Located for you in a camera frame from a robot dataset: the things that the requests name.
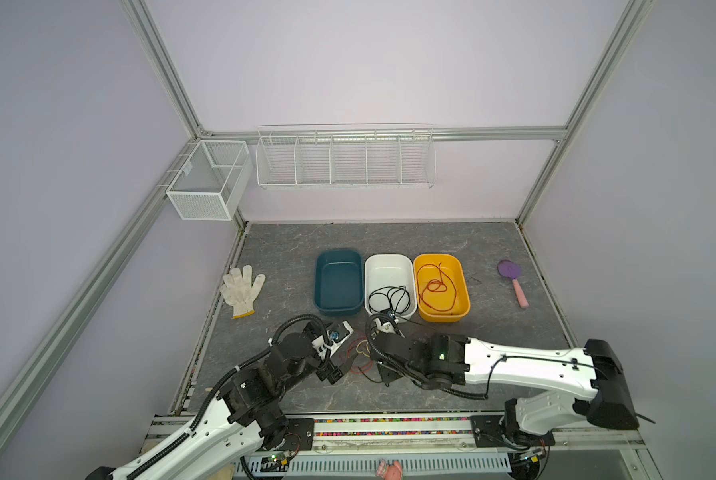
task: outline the wire shelf rack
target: wire shelf rack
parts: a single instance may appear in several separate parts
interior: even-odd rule
[[[252,171],[245,141],[199,140],[166,195],[185,220],[232,220]]]
[[[263,188],[432,187],[432,129],[261,135],[257,181]]]

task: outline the white work glove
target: white work glove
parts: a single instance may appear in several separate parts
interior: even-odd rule
[[[252,285],[251,265],[246,265],[243,275],[240,274],[240,268],[233,268],[223,279],[224,285],[219,287],[219,292],[222,293],[224,301],[233,307],[233,318],[254,313],[254,301],[262,290],[265,275],[257,275]]]

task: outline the yellow plastic basin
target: yellow plastic basin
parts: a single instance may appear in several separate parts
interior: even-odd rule
[[[421,318],[428,322],[458,322],[470,312],[465,272],[455,256],[417,256],[414,279]]]

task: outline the white plastic basin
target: white plastic basin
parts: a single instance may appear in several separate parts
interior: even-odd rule
[[[416,312],[416,283],[414,282],[414,264],[411,263],[406,255],[400,254],[379,254],[371,255],[365,261],[364,272],[364,288],[363,306],[365,311],[371,315],[390,307],[387,298],[384,295],[371,295],[378,289],[389,293],[393,306],[397,306],[400,310],[406,305],[406,296],[398,291],[390,291],[386,287],[397,286],[405,287],[409,292],[409,308],[402,314],[398,312],[398,316],[402,319],[409,319]]]

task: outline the gray marble floor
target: gray marble floor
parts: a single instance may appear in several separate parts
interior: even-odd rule
[[[441,332],[502,345],[567,347],[550,299],[513,224],[253,224],[239,265],[250,264],[254,275],[267,275],[267,282],[254,303],[253,315],[233,320],[232,308],[222,307],[191,404],[199,405],[206,389],[227,370],[263,350],[282,322],[300,313],[317,313],[313,303],[315,259],[324,250],[340,247],[357,250],[364,260],[372,254],[404,254],[412,260],[419,254],[452,254],[465,271],[471,309],[459,322],[430,325]],[[504,258],[523,268],[520,281],[530,304],[525,310],[517,305],[511,281],[497,273],[497,262]],[[364,310],[342,317],[360,331],[367,318]],[[412,320],[425,323],[418,313]],[[401,328],[411,338],[424,338],[431,332],[411,323]],[[369,375],[379,378],[375,367]],[[483,386],[464,389],[482,391]],[[487,401],[473,401],[440,391],[426,392],[407,379],[388,388],[348,374],[331,386],[313,375],[287,392],[281,406],[287,413],[489,410],[504,408],[507,399],[536,392],[492,385]]]

